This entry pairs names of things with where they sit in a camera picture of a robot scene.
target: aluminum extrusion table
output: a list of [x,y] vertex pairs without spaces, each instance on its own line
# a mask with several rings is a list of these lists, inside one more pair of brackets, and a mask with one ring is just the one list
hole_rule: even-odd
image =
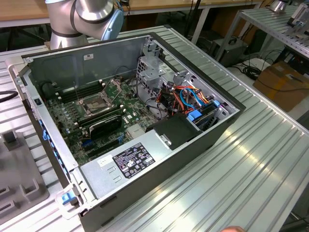
[[[250,232],[278,231],[309,182],[308,131],[173,29],[155,27],[119,37],[151,31],[247,109],[210,150],[100,231],[217,232],[228,225]],[[6,58],[44,50],[39,46],[0,54],[0,90],[14,89]],[[166,59],[180,68],[172,57]],[[83,231],[77,216],[66,220],[58,210],[54,197],[61,185],[18,98],[0,104],[0,124],[0,131],[15,128],[27,137],[50,191],[47,200],[1,225],[0,231]]]
[[257,28],[263,30],[264,32],[272,36],[262,47],[262,53],[264,51],[267,51],[268,46],[275,38],[286,44],[287,46],[291,47],[295,51],[299,52],[300,54],[304,55],[305,57],[309,58],[309,46],[303,44],[300,39],[286,34],[287,30],[292,28],[287,24],[287,22],[296,9],[297,6],[287,6],[285,9],[285,14],[274,13],[268,8],[238,11],[215,59],[220,59],[228,41],[233,35],[233,32],[241,18],[247,21],[247,26],[251,23]]

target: sticker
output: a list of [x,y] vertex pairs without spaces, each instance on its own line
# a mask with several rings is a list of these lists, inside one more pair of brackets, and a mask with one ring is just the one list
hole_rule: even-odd
[[141,143],[112,158],[125,178],[131,178],[155,162]]
[[112,155],[107,155],[107,156],[105,156],[105,157],[99,159],[97,162],[98,162],[98,164],[99,164],[100,167],[103,167],[103,166],[105,166],[106,164],[112,162]]
[[84,55],[84,60],[93,59],[93,54]]

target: table leg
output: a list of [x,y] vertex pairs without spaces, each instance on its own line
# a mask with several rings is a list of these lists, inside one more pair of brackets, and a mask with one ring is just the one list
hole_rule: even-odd
[[271,43],[274,41],[274,37],[270,36],[270,38],[266,41],[264,46],[261,48],[259,52],[259,57],[262,57],[263,54],[267,51],[268,47],[271,45]]
[[234,20],[233,20],[233,22],[232,22],[232,24],[231,24],[231,26],[230,26],[230,28],[229,28],[229,30],[227,31],[227,34],[226,34],[226,36],[225,36],[225,38],[223,40],[223,43],[221,43],[219,51],[217,52],[217,55],[215,57],[216,61],[219,61],[219,59],[221,58],[221,56],[222,56],[222,54],[224,52],[224,49],[225,49],[228,41],[231,39],[232,34],[235,31],[235,28],[236,28],[239,20],[240,20],[240,16],[239,16],[239,11],[238,11],[236,16],[235,16],[235,18],[234,18]]
[[[256,5],[254,6],[254,9],[260,8],[261,4],[262,4],[261,2],[260,2],[259,4],[256,4]],[[245,25],[243,26],[243,28],[242,28],[242,30],[241,30],[241,32],[240,32],[240,34],[239,34],[239,37],[242,37],[242,36],[243,36],[243,34],[244,34],[244,33],[246,32],[246,30],[248,29],[249,25],[250,25],[249,22],[246,22],[246,23],[245,23]]]
[[194,44],[197,43],[197,40],[199,38],[199,35],[200,35],[201,31],[202,31],[202,28],[204,26],[205,20],[207,18],[209,9],[210,9],[210,7],[204,8],[203,11],[202,11],[201,16],[199,17],[199,20],[198,20],[198,23],[197,23],[197,27],[195,28],[195,31],[194,31],[194,34],[193,34],[193,37],[192,37],[192,40],[191,40],[191,42],[194,43]]

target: green circuit board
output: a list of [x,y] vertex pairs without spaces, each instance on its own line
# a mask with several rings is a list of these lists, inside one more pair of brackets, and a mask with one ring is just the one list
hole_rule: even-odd
[[[109,134],[91,140],[90,145],[88,146],[83,146],[83,143],[89,141],[89,138],[85,139],[84,134],[87,131],[87,127],[81,128],[80,125],[76,125],[76,122],[87,118],[87,113],[89,114],[89,111],[95,114],[97,111],[102,110],[102,107],[106,104],[105,100],[111,102],[119,93],[117,86],[109,84],[103,93],[100,92],[86,96],[69,103],[62,103],[62,101],[58,99],[49,100],[47,102],[47,108],[50,115],[80,166],[105,154],[109,150],[132,140],[132,137],[130,137],[126,131],[128,127],[134,124],[139,124],[145,131],[148,126],[158,121],[157,118],[160,117],[160,114],[155,117],[153,113],[145,107],[144,103],[134,97],[134,93],[131,91],[131,86],[122,83],[120,87],[122,91],[112,102],[112,105],[122,105],[121,109],[125,109],[125,112],[122,115],[123,120],[121,127]],[[114,143],[114,145],[104,149],[105,145],[109,143]]]

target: blue cable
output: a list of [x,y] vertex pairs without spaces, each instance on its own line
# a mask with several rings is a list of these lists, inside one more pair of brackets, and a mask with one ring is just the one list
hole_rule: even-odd
[[190,104],[185,102],[185,100],[183,99],[182,91],[183,91],[183,89],[180,90],[180,99],[182,100],[183,104],[185,104],[185,105],[187,105],[187,106],[189,106],[189,107],[191,107],[191,108],[193,108],[195,110],[194,106],[192,106],[192,105],[190,105]]
[[191,89],[189,89],[189,88],[185,88],[185,89],[189,90],[189,91],[193,94],[193,96],[195,97],[195,99],[196,99],[201,105],[206,105],[203,101],[201,101],[201,100],[199,99],[199,97],[196,95],[196,93],[195,93],[193,90],[191,90]]

